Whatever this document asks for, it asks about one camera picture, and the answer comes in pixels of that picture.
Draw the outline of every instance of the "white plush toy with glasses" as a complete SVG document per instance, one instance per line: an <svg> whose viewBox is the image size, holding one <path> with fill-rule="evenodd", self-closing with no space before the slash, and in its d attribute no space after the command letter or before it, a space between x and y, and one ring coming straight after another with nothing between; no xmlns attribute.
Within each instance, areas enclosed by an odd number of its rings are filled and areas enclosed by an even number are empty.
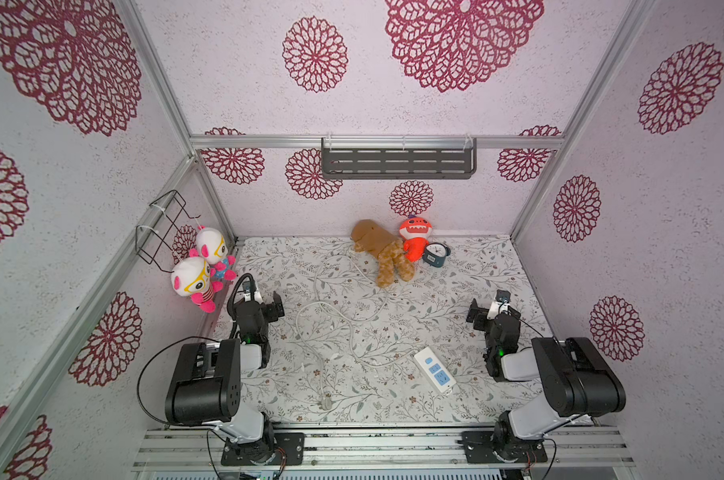
<svg viewBox="0 0 724 480"><path fill-rule="evenodd" d="M190 296L192 302L199 305L203 312L213 313L215 292L223 290L223 283L212 281L210 265L199 256L190 256L181 260L170 274L175 293Z"/></svg>
<svg viewBox="0 0 724 480"><path fill-rule="evenodd" d="M234 262L237 261L233 255L227 255L226 240L221 232L209 226L200 226L197 234L197 248L192 248L189 256L202 256L204 261L212 266L211 277L214 280L232 281L237 278L234 272Z"/></svg>

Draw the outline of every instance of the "white floor mat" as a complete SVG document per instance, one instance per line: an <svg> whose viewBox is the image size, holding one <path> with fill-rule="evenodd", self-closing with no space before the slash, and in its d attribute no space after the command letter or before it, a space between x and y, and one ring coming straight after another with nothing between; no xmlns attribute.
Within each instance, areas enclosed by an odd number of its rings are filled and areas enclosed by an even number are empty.
<svg viewBox="0 0 724 480"><path fill-rule="evenodd" d="M465 320L472 298L489 306L501 288L512 293L512 306L525 321L550 335L511 242L488 236L434 240L452 249L444 267L418 262L413 281L399 281L388 289L388 301L374 320L354 325L352 346L366 362L407 357L372 369L351 355L344 321L319 306L306 309L297 325L295 317L302 306L317 300L315 275L320 300L349 317L369 317L386 293L362 277L346 255L351 254L371 279L377 274L376 259L355 254L344 238L246 239L237 271L253 274L267 302L272 291L279 292L286 316L270 325L267 368L243 376L243 400L275 421L491 422L537 395L539 382L496 383L490 378L482 359L483 333ZM232 321L223 309L213 336L228 338L231 329ZM520 345L529 345L534 335L522 324ZM324 394L332 400L329 410L320 405L318 358L305 342L323 357ZM457 380L451 394L438 395L410 358L424 346L447 362Z"/></svg>

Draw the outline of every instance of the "alarm clock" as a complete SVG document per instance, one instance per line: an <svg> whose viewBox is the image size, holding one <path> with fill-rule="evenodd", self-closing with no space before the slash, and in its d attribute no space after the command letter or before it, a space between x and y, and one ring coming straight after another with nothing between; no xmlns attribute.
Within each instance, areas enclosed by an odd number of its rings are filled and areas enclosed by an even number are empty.
<svg viewBox="0 0 724 480"><path fill-rule="evenodd" d="M442 266L450 255L450 247L445 244L428 244L424 250L424 262L432 266Z"/></svg>

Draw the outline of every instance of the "white power strip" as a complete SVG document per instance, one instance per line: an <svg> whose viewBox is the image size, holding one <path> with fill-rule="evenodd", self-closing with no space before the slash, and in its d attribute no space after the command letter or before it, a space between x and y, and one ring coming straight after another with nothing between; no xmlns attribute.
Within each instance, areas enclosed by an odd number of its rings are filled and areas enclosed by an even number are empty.
<svg viewBox="0 0 724 480"><path fill-rule="evenodd" d="M444 393L456 384L455 377L447 370L447 364L430 347L413 355L418 367L439 393Z"/></svg>

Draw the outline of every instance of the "plush toy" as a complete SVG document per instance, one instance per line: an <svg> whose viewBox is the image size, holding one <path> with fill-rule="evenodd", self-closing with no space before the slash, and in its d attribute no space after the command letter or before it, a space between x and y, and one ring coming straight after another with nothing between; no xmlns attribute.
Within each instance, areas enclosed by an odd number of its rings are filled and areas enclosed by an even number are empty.
<svg viewBox="0 0 724 480"><path fill-rule="evenodd" d="M418 261L424 256L424 249L429 241L426 238L431 235L431 224L425 218L414 216L408 218L400 225L400 235L405 238L405 255L411 262Z"/></svg>
<svg viewBox="0 0 724 480"><path fill-rule="evenodd" d="M213 267L211 276L214 280L223 282L237 278L237 273L234 272L234 262L237 259L233 255L226 255L226 240L215 228L200 226L197 234L197 248L192 248L188 255L202 255L204 261Z"/></svg>
<svg viewBox="0 0 724 480"><path fill-rule="evenodd" d="M199 305L203 312L213 313L215 292L223 289L223 283L210 281L210 265L200 256L190 256L181 260L170 274L170 282L175 293L190 296L192 302Z"/></svg>
<svg viewBox="0 0 724 480"><path fill-rule="evenodd" d="M394 283L394 266L400 278L409 282L415 275L415 267L403 255L402 240L384 230L372 220L361 220L351 231L354 250L367 252L378 259L376 284L385 288Z"/></svg>

